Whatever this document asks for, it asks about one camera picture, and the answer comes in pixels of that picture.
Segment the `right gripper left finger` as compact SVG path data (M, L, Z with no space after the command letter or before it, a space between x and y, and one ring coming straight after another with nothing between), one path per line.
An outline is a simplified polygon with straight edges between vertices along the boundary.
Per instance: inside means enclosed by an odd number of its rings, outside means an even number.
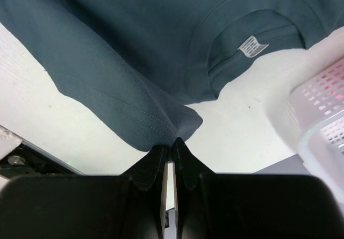
M1 189L1 238L163 238L168 148L121 175L27 175Z

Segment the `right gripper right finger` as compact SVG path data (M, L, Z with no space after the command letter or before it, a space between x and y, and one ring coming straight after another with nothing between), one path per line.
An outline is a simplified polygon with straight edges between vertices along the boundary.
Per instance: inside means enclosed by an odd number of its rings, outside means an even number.
M177 238L343 238L328 187L306 175L218 174L173 147Z

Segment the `blue t shirt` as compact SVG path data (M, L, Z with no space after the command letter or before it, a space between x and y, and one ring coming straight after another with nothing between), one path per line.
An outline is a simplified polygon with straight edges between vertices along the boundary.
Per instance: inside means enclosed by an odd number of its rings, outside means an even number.
M343 26L343 0L1 0L1 23L57 89L130 146L190 138L260 56Z

